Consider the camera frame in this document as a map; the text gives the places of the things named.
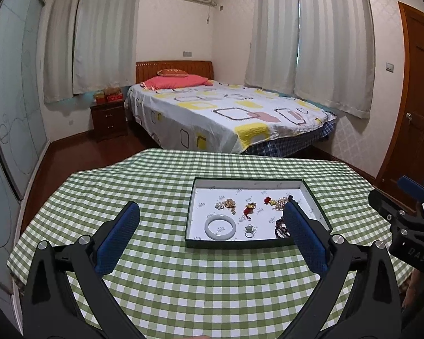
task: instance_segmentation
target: metal screw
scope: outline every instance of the metal screw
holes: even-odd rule
[[[91,237],[90,237],[90,236],[88,236],[87,234],[86,234],[86,235],[84,235],[84,236],[81,236],[81,237],[79,238],[79,243],[80,243],[80,244],[89,244],[89,241],[91,241]]]
[[[38,243],[39,250],[45,250],[47,248],[47,246],[48,246],[47,241],[42,241],[42,242]]]
[[[333,242],[334,242],[335,244],[343,244],[343,243],[344,243],[344,237],[343,237],[343,236],[341,236],[341,235],[339,235],[339,234],[335,234],[335,235],[333,236]]]
[[[382,241],[375,241],[375,246],[380,250],[385,248],[385,244]]]

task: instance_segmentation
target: white tray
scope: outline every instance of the white tray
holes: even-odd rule
[[[236,249],[293,244],[292,238],[279,239],[275,236],[275,224],[282,217],[283,212],[264,203],[266,197],[278,200],[289,195],[293,196],[309,218],[319,221],[328,231],[331,231],[331,225],[323,210],[307,184],[301,179],[195,179],[185,232],[187,247]],[[230,209],[215,208],[217,202],[226,199],[235,201],[235,215],[232,215]],[[243,211],[251,202],[256,203],[256,208],[252,214],[249,214],[251,221],[248,221]],[[206,221],[214,215],[225,215],[235,222],[236,230],[231,239],[216,241],[206,234]],[[249,225],[254,227],[252,238],[248,238],[251,234],[245,236],[245,228]],[[210,223],[209,229],[214,234],[223,235],[231,232],[232,226],[227,221],[217,220]]]

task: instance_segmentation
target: bed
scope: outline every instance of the bed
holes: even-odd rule
[[[137,82],[175,68],[204,76],[213,86],[127,93],[135,121],[163,148],[287,157],[335,128],[336,116],[298,98],[214,81],[210,61],[137,63]]]

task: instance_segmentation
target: nightstand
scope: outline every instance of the nightstand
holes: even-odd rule
[[[127,135],[124,101],[94,104],[90,107],[96,141]]]

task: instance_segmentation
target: curtain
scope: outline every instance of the curtain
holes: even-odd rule
[[[256,0],[246,85],[293,93],[298,19],[298,0]]]
[[[44,58],[44,101],[72,98],[72,50],[79,0],[54,0]]]
[[[135,84],[139,0],[80,0],[73,92]]]
[[[369,0],[300,0],[295,94],[369,118],[374,75]]]

